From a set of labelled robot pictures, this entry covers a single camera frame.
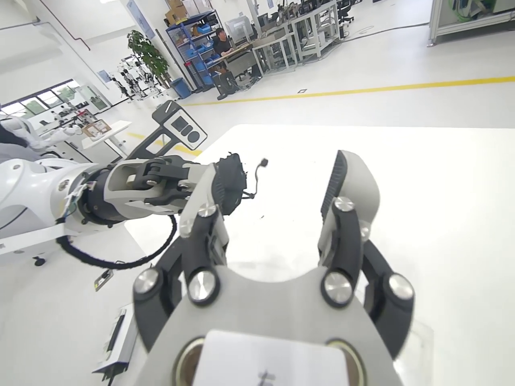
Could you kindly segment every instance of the green leaves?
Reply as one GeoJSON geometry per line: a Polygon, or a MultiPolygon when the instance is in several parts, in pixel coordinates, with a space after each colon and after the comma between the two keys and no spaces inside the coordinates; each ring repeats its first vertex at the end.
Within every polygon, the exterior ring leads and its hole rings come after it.
{"type": "Polygon", "coordinates": [[[154,75],[162,77],[168,72],[168,62],[145,35],[140,31],[130,31],[127,34],[127,39],[128,47],[147,65],[154,75]]]}

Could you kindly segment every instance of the man sitting at desk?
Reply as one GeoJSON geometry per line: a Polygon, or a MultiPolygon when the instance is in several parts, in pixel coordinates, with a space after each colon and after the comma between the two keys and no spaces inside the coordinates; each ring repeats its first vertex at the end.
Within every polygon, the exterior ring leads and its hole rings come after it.
{"type": "Polygon", "coordinates": [[[233,51],[234,48],[232,48],[231,43],[227,38],[227,34],[222,28],[217,28],[215,33],[217,39],[213,40],[213,49],[215,50],[215,53],[217,53],[217,55],[224,57],[225,55],[233,51]]]}

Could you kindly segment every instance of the potted plant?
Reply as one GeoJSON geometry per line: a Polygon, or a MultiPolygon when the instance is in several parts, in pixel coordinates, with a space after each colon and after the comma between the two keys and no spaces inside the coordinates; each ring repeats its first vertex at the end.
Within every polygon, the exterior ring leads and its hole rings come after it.
{"type": "Polygon", "coordinates": [[[171,77],[168,74],[169,65],[159,50],[140,31],[130,31],[127,34],[127,39],[129,48],[156,75],[160,84],[166,88],[171,88],[171,77]]]}

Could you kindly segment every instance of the blue shelving unit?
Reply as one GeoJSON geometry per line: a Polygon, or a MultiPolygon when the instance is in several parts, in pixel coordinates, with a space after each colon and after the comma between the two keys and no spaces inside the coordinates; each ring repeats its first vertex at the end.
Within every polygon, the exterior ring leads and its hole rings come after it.
{"type": "Polygon", "coordinates": [[[212,10],[192,16],[184,22],[172,25],[166,29],[166,33],[182,57],[184,67],[192,76],[195,86],[202,90],[214,86],[208,68],[216,63],[210,63],[206,59],[210,59],[215,54],[212,38],[215,29],[220,25],[218,13],[212,10]],[[193,35],[192,30],[194,26],[207,28],[207,25],[211,28],[210,31],[201,35],[193,35]]]}

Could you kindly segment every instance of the yellow floor line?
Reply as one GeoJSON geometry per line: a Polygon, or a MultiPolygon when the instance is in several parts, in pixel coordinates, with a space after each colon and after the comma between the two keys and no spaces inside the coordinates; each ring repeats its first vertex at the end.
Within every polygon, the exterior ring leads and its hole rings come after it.
{"type": "MultiPolygon", "coordinates": [[[[140,140],[144,140],[145,139],[145,136],[143,136],[142,134],[136,134],[135,132],[128,132],[127,135],[131,136],[131,137],[134,137],[134,138],[139,138],[140,140]]],[[[158,146],[161,146],[161,147],[164,146],[164,143],[163,143],[162,140],[156,140],[156,141],[153,142],[153,144],[157,144],[158,146]]],[[[202,150],[190,150],[187,147],[184,147],[184,146],[182,146],[180,144],[174,146],[173,148],[175,150],[178,150],[178,151],[183,152],[183,153],[192,154],[193,156],[199,156],[199,154],[202,153],[202,150]]]]}
{"type": "Polygon", "coordinates": [[[358,88],[357,90],[340,90],[328,92],[312,92],[309,94],[292,94],[286,96],[270,96],[241,98],[236,100],[206,101],[204,103],[185,103],[184,106],[203,106],[203,105],[224,105],[226,103],[249,103],[252,101],[268,101],[268,100],[286,100],[294,98],[313,98],[327,96],[342,96],[346,94],[364,94],[366,92],[384,92],[384,91],[401,91],[401,90],[419,90],[422,88],[444,88],[449,86],[465,86],[480,84],[502,84],[506,82],[515,82],[515,76],[497,77],[497,78],[478,78],[464,79],[459,81],[441,81],[441,82],[424,82],[420,84],[392,85],[376,88],[358,88]]]}

